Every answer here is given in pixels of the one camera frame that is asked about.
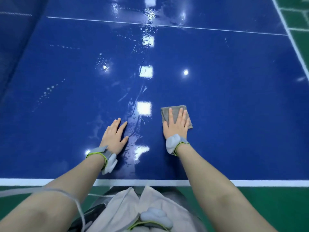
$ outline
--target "right hand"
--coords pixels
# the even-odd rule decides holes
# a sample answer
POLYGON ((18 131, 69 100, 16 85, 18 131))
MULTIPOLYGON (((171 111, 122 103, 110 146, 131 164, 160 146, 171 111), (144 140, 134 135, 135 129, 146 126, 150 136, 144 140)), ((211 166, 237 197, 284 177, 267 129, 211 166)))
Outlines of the right hand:
POLYGON ((187 139, 188 126, 190 124, 190 118, 186 120, 187 110, 180 108, 175 124, 172 111, 172 108, 168 109, 169 126, 166 121, 163 122, 163 134, 165 139, 168 139, 175 134, 178 134, 179 136, 187 139))

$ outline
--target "hand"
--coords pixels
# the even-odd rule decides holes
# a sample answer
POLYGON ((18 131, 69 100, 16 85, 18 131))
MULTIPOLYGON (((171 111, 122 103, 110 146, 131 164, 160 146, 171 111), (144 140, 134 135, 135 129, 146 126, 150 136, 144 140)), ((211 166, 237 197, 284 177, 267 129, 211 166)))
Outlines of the hand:
POLYGON ((126 136, 122 141, 120 141, 122 132, 128 123, 126 121, 118 128, 120 121, 121 119, 118 118, 118 120, 114 120, 111 126, 107 126, 107 129, 105 130, 105 133, 102 137, 102 141, 100 144, 100 147, 107 146, 107 149, 111 153, 115 153, 116 155, 118 155, 121 152, 121 150, 123 149, 123 147, 125 146, 125 144, 129 139, 129 137, 126 136))
POLYGON ((190 118, 186 120, 187 110, 180 108, 178 118, 174 124, 172 108, 168 109, 168 120, 169 126, 166 121, 163 122, 163 134, 165 139, 168 139, 170 136, 178 134, 181 137, 187 139, 188 126, 190 123, 190 118))

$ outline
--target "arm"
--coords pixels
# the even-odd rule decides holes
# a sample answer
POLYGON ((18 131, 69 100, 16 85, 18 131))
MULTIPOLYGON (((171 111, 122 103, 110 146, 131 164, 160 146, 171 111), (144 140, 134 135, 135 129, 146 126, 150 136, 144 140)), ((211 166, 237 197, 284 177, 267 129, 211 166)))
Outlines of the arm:
MULTIPOLYGON (((119 124, 120 118, 107 127, 100 144, 108 146, 107 149, 115 154, 118 154, 128 141, 128 137, 121 141, 127 122, 118 129, 119 124)), ((66 191, 79 202, 83 202, 104 164, 103 156, 91 155, 45 187, 66 191)), ((61 193, 32 194, 0 221, 0 231, 67 231, 76 212, 76 204, 61 193)))
MULTIPOLYGON (((169 124, 163 124, 167 139, 174 134, 187 138, 187 111, 179 111, 174 124, 172 109, 169 124)), ((272 231, 276 230, 255 210, 237 187, 221 172, 204 160, 190 145, 181 143, 176 148, 196 199, 216 231, 272 231)))

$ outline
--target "left hand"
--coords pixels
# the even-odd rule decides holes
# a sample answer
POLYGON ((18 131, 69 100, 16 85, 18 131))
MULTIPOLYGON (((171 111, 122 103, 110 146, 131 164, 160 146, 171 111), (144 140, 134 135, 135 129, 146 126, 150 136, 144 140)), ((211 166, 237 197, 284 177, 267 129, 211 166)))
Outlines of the left hand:
POLYGON ((104 135, 102 137, 102 141, 100 144, 100 147, 107 146, 107 149, 111 153, 115 153, 118 155, 125 144, 127 143, 129 137, 126 136, 124 139, 121 141, 121 135, 123 133, 123 130, 125 129, 127 125, 127 121, 124 122, 119 128, 121 119, 118 118, 117 120, 114 120, 114 122, 111 124, 111 126, 107 126, 107 129, 104 132, 104 135))

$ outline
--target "gray cloth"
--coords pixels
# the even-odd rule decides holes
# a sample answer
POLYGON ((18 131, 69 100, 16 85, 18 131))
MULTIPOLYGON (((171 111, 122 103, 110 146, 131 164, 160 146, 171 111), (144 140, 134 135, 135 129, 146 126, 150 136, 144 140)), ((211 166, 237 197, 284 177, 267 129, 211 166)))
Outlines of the gray cloth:
MULTIPOLYGON (((174 118, 174 124, 175 124, 180 108, 183 108, 183 110, 186 110, 187 106, 180 105, 180 106, 172 106, 172 107, 162 107, 161 108, 162 123, 164 121, 167 121, 168 125, 169 125, 169 122, 168 122, 168 109, 169 108, 172 108, 172 110, 173 110, 173 118, 174 118)), ((192 129, 192 128, 193 128, 193 126, 192 126, 192 123, 191 123, 191 120, 190 120, 190 124, 189 124, 188 129, 192 129)))

